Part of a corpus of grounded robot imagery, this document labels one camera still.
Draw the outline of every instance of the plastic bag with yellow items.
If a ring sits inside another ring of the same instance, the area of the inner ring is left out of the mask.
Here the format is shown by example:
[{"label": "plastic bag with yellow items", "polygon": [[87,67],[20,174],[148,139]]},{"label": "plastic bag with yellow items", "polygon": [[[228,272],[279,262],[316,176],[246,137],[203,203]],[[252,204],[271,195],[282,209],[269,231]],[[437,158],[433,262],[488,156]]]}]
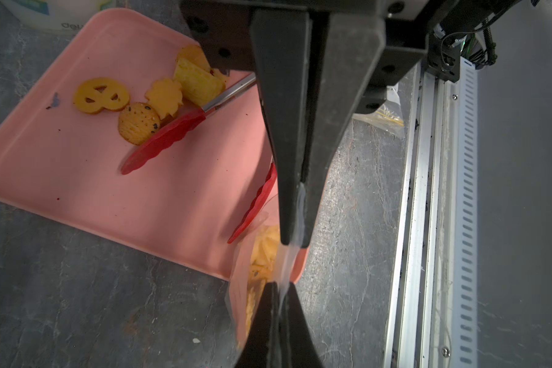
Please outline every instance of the plastic bag with yellow items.
[{"label": "plastic bag with yellow items", "polygon": [[387,87],[386,102],[372,114],[354,114],[353,118],[367,122],[399,138],[405,137],[405,124],[398,98],[398,84]]},{"label": "plastic bag with yellow items", "polygon": [[264,287],[274,281],[280,246],[278,195],[266,202],[240,239],[225,301],[235,322],[238,347],[242,348]]}]

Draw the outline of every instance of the pink tray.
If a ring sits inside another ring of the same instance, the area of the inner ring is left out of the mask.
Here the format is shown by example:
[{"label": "pink tray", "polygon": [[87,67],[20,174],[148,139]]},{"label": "pink tray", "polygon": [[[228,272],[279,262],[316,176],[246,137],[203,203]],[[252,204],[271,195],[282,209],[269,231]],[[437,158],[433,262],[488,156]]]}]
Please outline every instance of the pink tray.
[{"label": "pink tray", "polygon": [[[272,158],[257,89],[125,176],[119,168],[134,146],[118,134],[118,113],[72,105],[78,85],[95,77],[145,101],[191,43],[134,11],[94,16],[0,126],[0,201],[228,279],[236,245],[227,239]],[[243,76],[233,72],[230,82]],[[50,107],[56,93],[59,106]],[[306,260],[304,251],[291,280]]]}]

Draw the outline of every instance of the cable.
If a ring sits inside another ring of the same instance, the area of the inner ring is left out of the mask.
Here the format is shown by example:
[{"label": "cable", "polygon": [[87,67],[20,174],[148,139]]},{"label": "cable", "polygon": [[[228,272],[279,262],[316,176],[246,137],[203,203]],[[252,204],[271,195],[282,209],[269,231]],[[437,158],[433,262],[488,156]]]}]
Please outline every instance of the cable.
[{"label": "cable", "polygon": [[472,42],[469,43],[469,46],[466,48],[464,55],[462,55],[467,59],[472,55],[472,52],[476,49],[478,45],[478,40],[474,35],[472,35],[471,40]]},{"label": "cable", "polygon": [[497,44],[493,42],[493,35],[491,34],[491,29],[487,28],[483,31],[483,35],[485,36],[485,44],[487,47],[487,61],[486,65],[493,65],[497,61],[497,54],[495,53],[495,48],[497,47]]},{"label": "cable", "polygon": [[508,11],[513,5],[515,5],[516,1],[513,0],[511,2],[511,4],[509,4],[508,6],[505,6],[502,10],[500,10],[498,13],[496,13],[493,18],[491,18],[489,21],[486,21],[483,22],[483,26],[481,26],[480,28],[477,28],[477,29],[474,29],[472,31],[466,31],[466,32],[453,32],[453,33],[450,33],[448,35],[446,35],[444,38],[442,38],[442,41],[440,42],[440,56],[442,57],[442,63],[444,63],[444,67],[448,67],[447,70],[451,70],[454,66],[453,65],[450,65],[446,62],[445,58],[444,58],[444,42],[449,38],[449,37],[452,37],[452,36],[455,36],[455,35],[469,35],[469,34],[472,34],[472,33],[477,33],[477,32],[480,32],[480,31],[484,31],[486,30],[487,28],[489,28],[490,26],[493,25],[493,23],[495,23],[506,11]]},{"label": "cable", "polygon": [[460,55],[467,57],[472,51],[475,41],[476,41],[475,37],[471,35],[467,35],[466,39],[464,40],[464,44],[462,45],[462,51],[460,52]]},{"label": "cable", "polygon": [[485,50],[478,50],[470,56],[469,61],[471,61],[472,63],[480,63],[485,59],[485,53]]}]

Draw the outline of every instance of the plastic bag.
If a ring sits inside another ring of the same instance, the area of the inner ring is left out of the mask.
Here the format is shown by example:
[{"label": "plastic bag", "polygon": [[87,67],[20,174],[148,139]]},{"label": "plastic bag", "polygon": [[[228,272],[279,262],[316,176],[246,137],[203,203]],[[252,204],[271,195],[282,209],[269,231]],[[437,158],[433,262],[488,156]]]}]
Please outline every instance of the plastic bag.
[{"label": "plastic bag", "polygon": [[405,137],[398,84],[387,87],[387,100],[372,114],[354,114],[354,119],[367,122],[399,138]]},{"label": "plastic bag", "polygon": [[225,302],[235,322],[239,348],[245,345],[264,286],[272,281],[279,246],[280,212],[276,195],[266,202],[236,247]]},{"label": "plastic bag", "polygon": [[278,195],[266,202],[237,244],[225,302],[236,326],[239,348],[245,345],[267,283],[276,282],[278,285],[278,305],[282,306],[288,292],[290,274],[302,245],[304,198],[304,186],[300,184],[297,223],[289,245],[280,243]]}]

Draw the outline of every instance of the seeded cookie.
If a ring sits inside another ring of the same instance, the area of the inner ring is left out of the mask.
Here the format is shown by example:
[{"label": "seeded cookie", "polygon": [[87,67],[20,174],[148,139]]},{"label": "seeded cookie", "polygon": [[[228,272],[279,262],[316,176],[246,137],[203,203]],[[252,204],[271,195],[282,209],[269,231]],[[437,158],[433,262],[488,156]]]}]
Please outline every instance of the seeded cookie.
[{"label": "seeded cookie", "polygon": [[119,134],[129,143],[143,144],[159,128],[158,114],[143,102],[134,102],[119,114]]}]

